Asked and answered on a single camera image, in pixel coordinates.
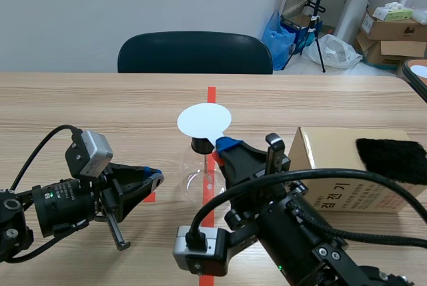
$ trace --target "gray wall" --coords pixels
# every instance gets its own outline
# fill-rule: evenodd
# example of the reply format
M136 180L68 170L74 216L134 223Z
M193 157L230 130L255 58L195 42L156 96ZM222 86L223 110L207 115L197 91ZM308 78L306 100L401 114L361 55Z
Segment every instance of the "gray wall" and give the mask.
M260 37L282 0L0 0L0 71L117 71L134 35L207 30Z

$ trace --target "wooden table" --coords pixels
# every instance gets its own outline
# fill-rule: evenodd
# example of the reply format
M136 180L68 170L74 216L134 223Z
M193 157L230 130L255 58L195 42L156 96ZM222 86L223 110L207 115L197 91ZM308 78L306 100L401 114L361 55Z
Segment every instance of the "wooden table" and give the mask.
M103 223L91 225L25 264L0 264L2 285L197 285L172 257L176 229L199 208L180 192L181 156L189 139L177 127L188 106L206 101L217 87L217 102L230 109L227 135L266 149L264 137L280 134L287 152L298 126L396 128L427 147L427 105L405 82L390 77L126 75L82 73L0 73L0 187L8 188L38 142L52 128L70 123L104 134L113 161L149 165L165 173L155 203L142 203L121 224L130 249L116 250ZM69 177L64 152L70 134L58 134L30 167L19 191ZM427 195L420 197L424 204ZM32 249L46 242L32 208ZM411 209L398 215L325 213L335 227L365 233L427 236ZM216 217L217 225L224 220ZM373 265L425 284L423 249L351 243L360 265ZM216 285L285 285L260 245L235 257Z

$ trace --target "black sponge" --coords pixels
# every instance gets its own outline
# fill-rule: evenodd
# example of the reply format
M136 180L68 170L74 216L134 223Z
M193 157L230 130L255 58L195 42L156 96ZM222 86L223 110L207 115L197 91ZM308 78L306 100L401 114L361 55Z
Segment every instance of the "black sponge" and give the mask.
M427 185L427 152L415 141L356 140L366 170L402 183Z

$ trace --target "red tape line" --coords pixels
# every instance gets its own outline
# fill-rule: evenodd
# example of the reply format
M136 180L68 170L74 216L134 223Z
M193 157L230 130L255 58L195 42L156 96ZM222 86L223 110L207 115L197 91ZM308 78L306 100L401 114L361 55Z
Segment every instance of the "red tape line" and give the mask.
M155 191L149 194L143 201L143 203L154 203L155 202Z
M216 103L216 87L207 88L207 102ZM207 156L207 176L203 178L203 205L215 197L215 160L212 154ZM211 211L201 222L203 227L215 226L215 213ZM214 276L201 276L199 286L214 286Z

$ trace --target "white paper disc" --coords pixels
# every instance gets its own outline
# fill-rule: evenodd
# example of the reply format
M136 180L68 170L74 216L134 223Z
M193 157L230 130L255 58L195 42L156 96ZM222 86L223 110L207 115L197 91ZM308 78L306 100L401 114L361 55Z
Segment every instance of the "white paper disc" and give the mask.
M188 107L178 117L178 128L187 136L207 138L215 145L232 123L232 114L224 106L212 103Z
M427 67L421 65L414 65L411 67L411 71L420 77L427 78Z

